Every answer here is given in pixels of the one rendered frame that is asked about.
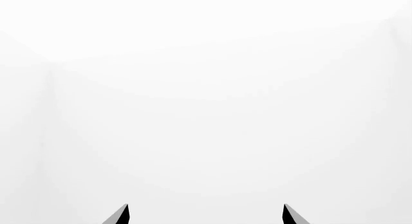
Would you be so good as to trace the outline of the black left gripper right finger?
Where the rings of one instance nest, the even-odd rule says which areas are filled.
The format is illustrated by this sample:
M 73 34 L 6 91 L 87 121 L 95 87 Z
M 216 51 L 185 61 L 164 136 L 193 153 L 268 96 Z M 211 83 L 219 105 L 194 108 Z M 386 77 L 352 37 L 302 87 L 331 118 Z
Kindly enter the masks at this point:
M 283 224 L 310 224 L 288 204 L 283 206 L 282 220 Z

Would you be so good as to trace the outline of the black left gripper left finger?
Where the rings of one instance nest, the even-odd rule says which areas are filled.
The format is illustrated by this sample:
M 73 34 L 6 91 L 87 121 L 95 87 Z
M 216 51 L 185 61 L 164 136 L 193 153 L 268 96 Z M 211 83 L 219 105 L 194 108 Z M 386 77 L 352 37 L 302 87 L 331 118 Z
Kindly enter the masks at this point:
M 129 206 L 124 204 L 102 224 L 129 224 Z

